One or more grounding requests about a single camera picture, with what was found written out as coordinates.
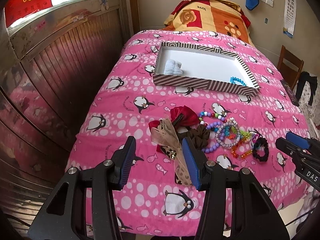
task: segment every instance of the black hair tie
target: black hair tie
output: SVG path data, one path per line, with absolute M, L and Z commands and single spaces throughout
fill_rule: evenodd
M 259 147 L 263 146 L 264 147 L 264 155 L 263 156 L 260 156 L 258 153 L 257 153 L 257 149 Z M 255 142 L 255 144 L 253 145 L 253 148 L 252 148 L 252 156 L 256 159 L 258 159 L 259 161 L 261 162 L 266 162 L 268 160 L 268 157 L 269 157 L 269 148 L 268 148 L 268 142 L 267 142 L 267 139 L 266 138 L 263 138 L 263 137 L 259 137 L 257 139 L 257 141 Z

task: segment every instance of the striped box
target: striped box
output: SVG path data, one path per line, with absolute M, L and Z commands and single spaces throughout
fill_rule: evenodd
M 194 77 L 156 74 L 158 63 L 159 63 L 158 58 L 161 56 L 161 52 L 163 50 L 163 47 L 177 47 L 177 48 L 181 48 L 181 49 L 185 49 L 185 48 L 198 49 L 198 50 L 208 51 L 208 52 L 212 52 L 212 53 L 219 53 L 219 54 L 223 54 L 226 56 L 234 57 L 235 60 L 238 60 L 240 62 L 241 66 L 244 68 L 245 72 L 247 73 L 250 80 L 252 81 L 254 87 L 247 87 L 247 86 L 242 86 L 242 85 L 237 85 L 237 84 L 231 84 L 229 82 L 222 82 L 222 81 L 201 79 L 201 78 L 194 78 Z M 202 88 L 202 89 L 235 93 L 235 94 L 253 96 L 253 97 L 258 94 L 259 89 L 260 89 L 252 72 L 250 71 L 248 66 L 244 63 L 244 61 L 236 53 L 222 50 L 217 47 L 211 48 L 211 47 L 195 45 L 195 44 L 188 44 L 188 43 L 181 43 L 181 42 L 162 42 L 161 43 L 158 57 L 156 60 L 155 72 L 153 74 L 153 83 L 156 85 L 163 85 L 163 86 Z

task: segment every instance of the white wall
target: white wall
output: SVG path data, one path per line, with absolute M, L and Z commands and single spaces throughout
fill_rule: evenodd
M 164 20 L 182 0 L 138 0 L 141 29 L 163 28 Z M 297 16 L 293 38 L 283 34 L 285 0 L 274 0 L 273 8 L 260 4 L 252 11 L 245 0 L 238 3 L 251 21 L 250 37 L 263 54 L 277 65 L 281 46 L 304 60 L 304 70 L 320 76 L 320 23 L 306 0 L 297 0 Z

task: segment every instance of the brown scrunchie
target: brown scrunchie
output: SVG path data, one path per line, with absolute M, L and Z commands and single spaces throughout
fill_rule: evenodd
M 206 148 L 208 145 L 210 130 L 208 130 L 203 124 L 200 124 L 197 129 L 191 129 L 184 133 L 177 133 L 177 136 L 180 143 L 182 143 L 183 138 L 190 137 L 195 148 L 201 150 Z

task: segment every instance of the pink bedspread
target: pink bedspread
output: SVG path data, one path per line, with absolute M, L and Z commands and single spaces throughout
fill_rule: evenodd
M 255 98 L 203 89 L 155 86 L 152 80 L 157 49 L 162 41 L 180 41 L 204 46 L 219 46 L 236 52 L 249 66 L 261 89 Z M 175 183 L 173 163 L 156 152 L 151 142 L 148 122 L 169 115 L 171 108 L 186 105 L 196 113 L 211 111 L 219 103 L 230 111 L 241 129 L 256 129 L 267 138 L 270 156 L 260 163 L 252 156 L 244 161 L 232 157 L 230 150 L 220 147 L 208 154 L 220 160 L 225 168 L 249 168 L 265 187 L 274 205 L 280 209 L 298 201 L 307 184 L 294 174 L 291 158 L 284 160 L 275 147 L 278 137 L 291 131 L 307 137 L 307 124 L 298 107 L 293 106 L 280 83 L 280 73 L 257 49 L 223 34 L 213 32 L 143 31 L 134 35 L 124 47 L 121 57 L 92 103 L 84 124 L 77 135 L 68 166 L 82 169 L 95 167 L 112 156 L 129 135 L 137 140 L 136 158 L 127 185 L 114 192 L 118 223 L 122 231 L 161 236 L 195 235 L 205 192 Z M 239 153 L 249 149 L 241 146 Z M 164 215 L 165 192 L 189 198 L 193 205 L 188 212 Z M 91 192 L 87 192 L 91 206 Z M 176 198 L 173 209 L 180 211 Z M 87 224 L 91 224 L 90 209 Z M 227 190 L 226 226 L 231 225 L 231 191 Z

